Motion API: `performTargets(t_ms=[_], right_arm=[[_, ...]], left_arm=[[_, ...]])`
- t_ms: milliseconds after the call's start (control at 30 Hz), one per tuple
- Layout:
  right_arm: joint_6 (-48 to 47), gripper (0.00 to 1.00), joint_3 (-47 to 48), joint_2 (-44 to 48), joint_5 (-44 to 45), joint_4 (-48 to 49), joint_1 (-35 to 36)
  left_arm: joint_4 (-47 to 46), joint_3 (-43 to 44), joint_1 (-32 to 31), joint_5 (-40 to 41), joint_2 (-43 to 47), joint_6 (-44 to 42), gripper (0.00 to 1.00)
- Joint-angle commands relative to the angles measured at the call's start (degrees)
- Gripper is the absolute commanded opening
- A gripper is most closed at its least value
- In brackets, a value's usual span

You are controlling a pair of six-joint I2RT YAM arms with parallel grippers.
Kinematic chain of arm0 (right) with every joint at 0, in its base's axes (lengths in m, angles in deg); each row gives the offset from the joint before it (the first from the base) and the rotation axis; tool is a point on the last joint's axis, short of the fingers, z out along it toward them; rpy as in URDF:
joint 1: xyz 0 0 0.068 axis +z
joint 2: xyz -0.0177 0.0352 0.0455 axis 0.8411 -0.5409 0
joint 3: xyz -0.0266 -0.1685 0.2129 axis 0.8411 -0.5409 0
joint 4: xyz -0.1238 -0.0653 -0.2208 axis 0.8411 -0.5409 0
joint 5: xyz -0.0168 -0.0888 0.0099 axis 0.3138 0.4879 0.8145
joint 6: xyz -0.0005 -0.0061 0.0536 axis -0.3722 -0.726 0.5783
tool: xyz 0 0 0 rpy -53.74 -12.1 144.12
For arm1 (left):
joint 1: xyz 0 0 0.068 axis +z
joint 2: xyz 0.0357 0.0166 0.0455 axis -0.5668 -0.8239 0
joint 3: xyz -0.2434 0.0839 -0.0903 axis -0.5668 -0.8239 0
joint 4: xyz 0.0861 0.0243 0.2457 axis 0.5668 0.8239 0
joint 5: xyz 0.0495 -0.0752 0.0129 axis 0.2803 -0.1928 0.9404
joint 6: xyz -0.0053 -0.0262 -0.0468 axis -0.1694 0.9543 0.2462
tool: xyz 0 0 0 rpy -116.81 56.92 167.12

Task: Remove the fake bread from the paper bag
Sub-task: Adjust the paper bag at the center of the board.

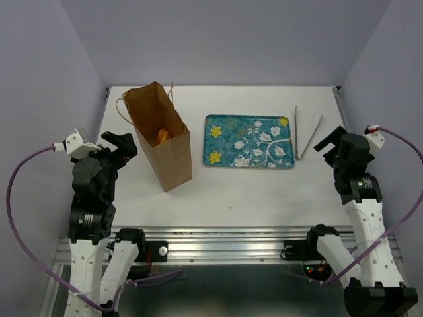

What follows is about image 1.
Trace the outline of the orange braided fake bread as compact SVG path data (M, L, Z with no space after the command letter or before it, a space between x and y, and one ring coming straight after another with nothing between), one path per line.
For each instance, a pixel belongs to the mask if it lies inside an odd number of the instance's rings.
M169 131L165 128L161 128L159 130L158 134L157 134L156 142L159 145L159 144L162 144L162 143L168 141L170 138L171 138L171 135L170 135Z

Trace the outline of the brown paper bag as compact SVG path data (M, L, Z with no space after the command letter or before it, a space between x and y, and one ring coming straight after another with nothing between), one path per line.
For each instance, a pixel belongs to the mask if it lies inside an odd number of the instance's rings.
M190 131L174 107L172 93L153 82L124 92L122 100L162 189L167 192L191 180ZM161 128L167 129L171 138L158 145Z

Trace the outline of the metal tongs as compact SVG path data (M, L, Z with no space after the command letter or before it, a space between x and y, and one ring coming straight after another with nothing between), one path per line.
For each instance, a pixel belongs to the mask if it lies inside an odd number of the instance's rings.
M321 114L316 120L313 127L310 127L307 131L309 134L307 138L301 134L299 130L299 107L296 106L294 108L293 113L293 127L294 127L294 147L295 147L295 160L297 162L301 161L305 156L306 152L308 151L309 147L311 146L312 141L314 140L322 122L324 116Z

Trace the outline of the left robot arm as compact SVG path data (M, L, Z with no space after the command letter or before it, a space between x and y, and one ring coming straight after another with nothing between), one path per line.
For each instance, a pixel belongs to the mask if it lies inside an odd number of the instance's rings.
M74 191L69 217L71 277L66 316L118 316L120 295L135 260L147 252L141 229L123 228L117 233L112 257L103 265L112 222L119 169L137 155L132 134L109 131L101 137L115 146L112 150L87 140L80 129L64 143L74 163Z

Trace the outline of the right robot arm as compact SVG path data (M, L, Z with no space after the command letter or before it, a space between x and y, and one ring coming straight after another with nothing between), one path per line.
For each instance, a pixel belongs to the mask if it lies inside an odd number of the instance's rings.
M334 275L326 285L340 282L344 305L350 316L403 316L418 303L416 289L406 286L393 259L383 222L382 193L377 178L367 172L374 159L372 151L382 148L385 139L377 125L364 135L337 127L315 145L333 169L334 187L348 215L356 237L357 258L343 245L338 231L330 226L311 227L304 242L308 256L322 256Z

